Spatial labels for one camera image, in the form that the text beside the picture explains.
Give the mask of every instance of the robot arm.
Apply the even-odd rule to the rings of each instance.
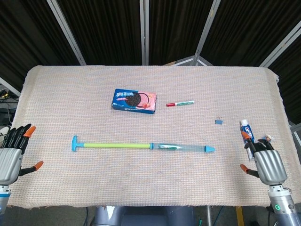
[[[287,174],[278,151],[274,150],[268,139],[253,143],[247,133],[242,132],[242,135],[248,142],[245,148],[250,148],[254,153],[257,171],[248,169],[243,164],[240,165],[241,169],[269,185],[271,206],[281,226],[301,226],[290,191],[282,185]]]
[[[43,165],[40,161],[30,168],[21,169],[22,158],[34,130],[35,126],[31,127],[31,124],[13,128],[0,148],[0,226],[11,194],[9,185],[16,182],[19,176],[37,171]]]

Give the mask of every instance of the toothpaste tube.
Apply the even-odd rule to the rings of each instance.
[[[247,119],[243,119],[242,121],[240,121],[240,131],[246,132],[251,137],[252,142],[255,143],[254,135],[253,135],[253,132],[251,130],[251,127],[250,127]],[[247,148],[246,151],[247,151],[247,154],[249,157],[249,161],[254,161],[254,153],[251,151],[251,149]]]

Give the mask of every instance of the black curtain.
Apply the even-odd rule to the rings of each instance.
[[[141,65],[139,0],[58,0],[88,65]]]
[[[213,0],[150,0],[149,64],[195,54]]]
[[[218,66],[259,66],[300,20],[300,0],[222,0],[201,56]]]
[[[301,122],[301,36],[269,67],[279,76],[279,89],[290,121]]]
[[[21,91],[36,65],[78,65],[46,0],[0,1],[1,77]]]

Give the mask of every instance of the oreo cookie box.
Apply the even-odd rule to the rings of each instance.
[[[157,94],[151,92],[115,89],[112,108],[116,110],[154,114]]]

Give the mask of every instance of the orange fingertip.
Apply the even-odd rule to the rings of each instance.
[[[24,137],[32,137],[32,133],[35,131],[36,127],[35,126],[31,126],[26,133],[24,133]]]
[[[241,135],[242,135],[242,136],[243,136],[243,138],[244,138],[244,139],[246,139],[246,140],[247,140],[248,138],[249,138],[249,139],[251,139],[250,135],[249,135],[249,134],[247,134],[247,133],[246,133],[246,132],[244,132],[244,131],[241,131]]]
[[[247,166],[245,166],[244,164],[240,164],[240,167],[245,173],[248,170]]]
[[[37,164],[34,165],[34,168],[36,168],[36,171],[44,164],[43,161],[39,161]]]

